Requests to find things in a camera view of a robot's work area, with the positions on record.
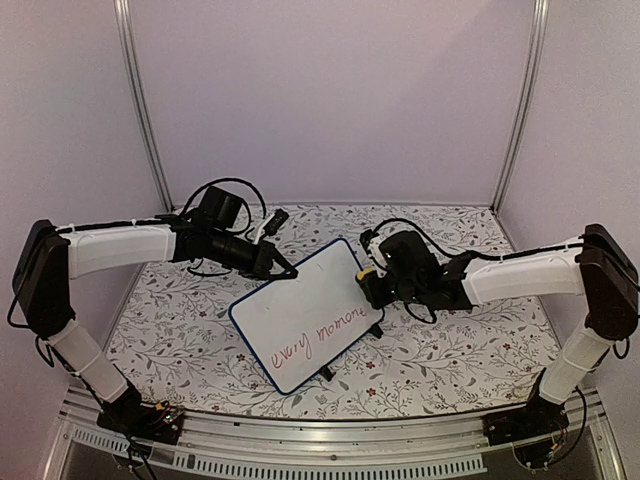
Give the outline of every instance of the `white backdrop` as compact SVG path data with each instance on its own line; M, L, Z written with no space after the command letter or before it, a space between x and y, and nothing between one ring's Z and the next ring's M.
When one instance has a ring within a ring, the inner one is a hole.
M270 201L488 204L533 2L132 2L177 204L234 175Z

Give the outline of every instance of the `black clip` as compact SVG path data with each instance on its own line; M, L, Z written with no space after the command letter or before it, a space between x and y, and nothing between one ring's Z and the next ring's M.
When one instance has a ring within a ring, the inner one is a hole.
M319 373L320 375L322 375L322 376L324 377L324 379L325 379L327 382L330 382L330 381L331 381L331 379L332 379L333 377L335 377L335 375L336 375L336 374L335 374L335 373L333 373L331 370L329 370L329 367L327 367L326 365L325 365L324 367L322 367L322 368L318 371L318 373Z
M367 333L370 333L371 335L376 337L378 340L380 340L382 338L382 335L384 335L384 332L380 328L380 323L374 323L373 325L371 325L371 328L369 328Z

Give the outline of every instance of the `white wall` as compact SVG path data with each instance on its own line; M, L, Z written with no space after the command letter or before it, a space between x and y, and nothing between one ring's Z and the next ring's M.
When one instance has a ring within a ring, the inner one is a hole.
M518 247L604 224L640 267L640 5L634 0L552 2L540 76L503 212ZM586 307L548 298L566 339ZM610 356L597 384L624 456L640 478L640 343Z
M132 2L174 200L489 204L534 2Z
M0 7L0 310L31 223L129 219L159 211L122 65L113 2ZM72 305L101 340L131 278L78 280ZM21 314L16 321L22 322ZM0 326L0 478L36 478L66 391L34 336Z

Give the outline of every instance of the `patterned table surface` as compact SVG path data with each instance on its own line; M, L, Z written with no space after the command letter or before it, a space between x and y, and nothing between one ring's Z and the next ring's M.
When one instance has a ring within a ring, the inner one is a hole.
M358 236L389 217L413 220L452 252L510 250L486 208L304 205L286 210L291 218L275 243L290 261L344 237L360 262L369 265ZM283 396L227 315L234 300L260 283L235 273L194 277L187 266L146 266L108 347L110 358L147 399L278 418L457 413L524 401L537 373L558 353L535 299L499 301L471 313L439 312L435 325L420 323L394 305L381 324L382 339L366 335L336 359L330 382L317 375ZM218 267L205 263L204 268Z

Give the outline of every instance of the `vertical metal pole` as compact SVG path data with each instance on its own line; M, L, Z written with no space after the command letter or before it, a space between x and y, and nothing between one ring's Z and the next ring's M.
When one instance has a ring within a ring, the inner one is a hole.
M540 66L540 58L542 56L542 46L544 44L544 34L547 27L547 16L549 11L549 0L535 0L533 12L533 25L531 27L531 38L529 41L529 54L527 57L527 69L525 71L522 90L520 91L520 100L518 101L518 110L513 122L507 154L504 164L500 172L498 186L493 195L491 208L500 215L500 210L504 205L504 200L509 188L509 182L513 175L513 168L518 158L518 152L524 137L524 128L527 123L527 116L531 107L533 91L538 76L538 67Z
M144 142L151 174L155 181L158 195L164 209L168 212L174 209L167 178L162 168L158 145L156 144L149 109L142 88L142 78L140 77L140 67L138 65L138 57L133 38L133 25L131 23L131 13L129 10L128 0L114 0L116 10L116 21L118 23L118 31L120 33L120 44L122 46L122 55L124 64L127 69L129 78L129 87L133 97L133 104L138 117L138 125Z

